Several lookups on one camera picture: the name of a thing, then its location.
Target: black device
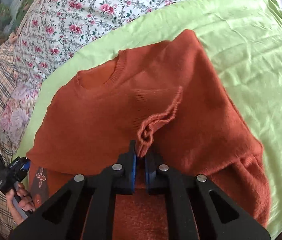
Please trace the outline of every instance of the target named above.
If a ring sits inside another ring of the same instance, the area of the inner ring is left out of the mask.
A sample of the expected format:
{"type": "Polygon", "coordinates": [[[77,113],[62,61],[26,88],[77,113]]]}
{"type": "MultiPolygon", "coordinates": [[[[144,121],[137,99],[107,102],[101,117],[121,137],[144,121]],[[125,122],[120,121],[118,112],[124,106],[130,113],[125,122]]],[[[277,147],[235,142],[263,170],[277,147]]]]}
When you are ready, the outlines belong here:
{"type": "MultiPolygon", "coordinates": [[[[112,239],[115,197],[134,193],[135,141],[96,176],[77,174],[16,227],[9,240],[112,239]]],[[[169,239],[271,240],[269,233],[206,176],[187,176],[148,151],[146,189],[164,194],[169,239]]]]}
{"type": "Polygon", "coordinates": [[[20,213],[23,219],[32,214],[31,211],[24,211],[18,203],[21,198],[17,195],[18,183],[21,182],[28,174],[30,160],[27,157],[17,157],[9,165],[5,165],[0,153],[0,191],[5,195],[9,190],[14,190],[13,205],[20,213]]]}

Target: triangular cutout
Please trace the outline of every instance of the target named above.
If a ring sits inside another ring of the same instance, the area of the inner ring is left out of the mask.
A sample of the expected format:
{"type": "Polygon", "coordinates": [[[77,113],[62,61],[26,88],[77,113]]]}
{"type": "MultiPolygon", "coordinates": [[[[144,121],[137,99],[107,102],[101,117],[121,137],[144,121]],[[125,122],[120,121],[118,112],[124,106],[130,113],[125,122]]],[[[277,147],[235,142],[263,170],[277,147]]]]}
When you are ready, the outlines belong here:
{"type": "Polygon", "coordinates": [[[71,191],[67,190],[52,206],[42,213],[42,217],[53,224],[59,224],[62,221],[70,197],[71,191]]]}
{"type": "Polygon", "coordinates": [[[209,194],[222,224],[227,224],[239,218],[238,212],[234,210],[217,192],[211,190],[209,194]]]}

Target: human hand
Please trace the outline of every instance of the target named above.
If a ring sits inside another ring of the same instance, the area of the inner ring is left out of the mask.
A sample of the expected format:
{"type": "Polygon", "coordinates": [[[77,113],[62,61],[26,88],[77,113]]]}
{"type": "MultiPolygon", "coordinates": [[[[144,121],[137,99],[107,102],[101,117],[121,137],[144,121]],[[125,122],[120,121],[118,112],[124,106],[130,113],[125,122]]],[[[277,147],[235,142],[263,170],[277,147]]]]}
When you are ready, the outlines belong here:
{"type": "MultiPolygon", "coordinates": [[[[17,190],[17,194],[20,196],[21,200],[18,203],[19,207],[22,208],[24,211],[35,211],[34,203],[32,201],[32,198],[27,190],[24,189],[24,185],[19,182],[18,183],[19,189],[17,190]]],[[[14,207],[12,203],[12,199],[14,197],[14,190],[11,189],[8,193],[5,195],[7,200],[7,206],[9,208],[9,211],[12,215],[12,218],[14,222],[17,225],[20,225],[24,219],[20,215],[20,213],[17,211],[17,209],[14,207]]]]}

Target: sweater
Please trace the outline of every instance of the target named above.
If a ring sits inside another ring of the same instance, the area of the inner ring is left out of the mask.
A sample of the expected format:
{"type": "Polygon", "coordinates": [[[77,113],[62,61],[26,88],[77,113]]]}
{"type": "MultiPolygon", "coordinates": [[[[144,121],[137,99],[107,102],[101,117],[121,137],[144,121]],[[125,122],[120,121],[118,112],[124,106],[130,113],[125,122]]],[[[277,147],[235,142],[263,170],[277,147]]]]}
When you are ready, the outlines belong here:
{"type": "MultiPolygon", "coordinates": [[[[30,188],[42,202],[41,188],[51,196],[75,174],[100,173],[132,139],[139,157],[152,146],[182,173],[205,174],[266,226],[271,201],[263,147],[193,31],[119,51],[61,87],[27,153],[30,181],[37,181],[30,188]]],[[[115,208],[113,239],[168,238],[163,196],[148,196],[137,184],[134,195],[117,196],[115,208]]]]}

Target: sweater neckline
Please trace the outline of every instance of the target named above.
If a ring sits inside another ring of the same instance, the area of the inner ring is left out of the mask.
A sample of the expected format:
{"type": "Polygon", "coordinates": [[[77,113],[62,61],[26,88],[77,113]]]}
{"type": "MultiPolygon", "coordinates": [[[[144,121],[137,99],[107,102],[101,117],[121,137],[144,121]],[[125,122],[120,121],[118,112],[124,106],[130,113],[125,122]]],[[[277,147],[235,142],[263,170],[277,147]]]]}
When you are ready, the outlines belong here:
{"type": "Polygon", "coordinates": [[[90,70],[80,70],[73,78],[75,90],[78,92],[79,96],[89,96],[89,97],[100,96],[106,93],[107,91],[109,91],[110,88],[114,87],[116,83],[118,83],[118,79],[120,78],[123,71],[125,70],[125,65],[126,65],[126,50],[120,50],[118,52],[118,60],[115,64],[114,71],[106,82],[104,82],[103,84],[97,87],[87,89],[80,84],[80,76],[83,75],[83,73],[87,74],[90,70],[94,68],[90,70]]]}

